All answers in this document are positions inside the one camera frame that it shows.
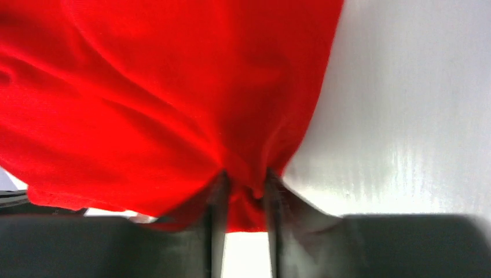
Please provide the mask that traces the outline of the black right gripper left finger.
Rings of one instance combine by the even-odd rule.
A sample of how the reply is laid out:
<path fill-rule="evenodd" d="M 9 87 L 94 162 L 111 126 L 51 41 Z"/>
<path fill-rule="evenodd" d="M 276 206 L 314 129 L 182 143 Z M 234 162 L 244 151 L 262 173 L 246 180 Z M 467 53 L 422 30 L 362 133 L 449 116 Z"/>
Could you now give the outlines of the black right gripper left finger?
<path fill-rule="evenodd" d="M 2 277 L 220 277 L 230 181 L 221 173 L 150 224 L 57 214 L 1 192 Z"/>

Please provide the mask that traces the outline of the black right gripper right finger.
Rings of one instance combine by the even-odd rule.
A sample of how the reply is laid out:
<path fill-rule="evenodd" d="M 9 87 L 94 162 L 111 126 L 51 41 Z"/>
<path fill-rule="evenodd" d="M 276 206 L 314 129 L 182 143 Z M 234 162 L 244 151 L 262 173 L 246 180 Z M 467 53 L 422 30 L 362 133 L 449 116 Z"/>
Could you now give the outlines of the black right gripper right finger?
<path fill-rule="evenodd" d="M 263 197 L 273 277 L 489 277 L 488 223 L 458 214 L 321 212 L 274 172 Z"/>

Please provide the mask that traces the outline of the red t-shirt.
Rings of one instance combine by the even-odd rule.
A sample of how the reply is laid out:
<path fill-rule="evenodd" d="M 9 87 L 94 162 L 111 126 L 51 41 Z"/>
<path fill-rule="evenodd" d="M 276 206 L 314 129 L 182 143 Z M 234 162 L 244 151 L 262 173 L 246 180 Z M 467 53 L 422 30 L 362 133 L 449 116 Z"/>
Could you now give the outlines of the red t-shirt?
<path fill-rule="evenodd" d="M 263 232 L 317 104 L 342 1 L 2 1 L 1 167 L 30 201 L 192 222 L 226 172 Z"/>

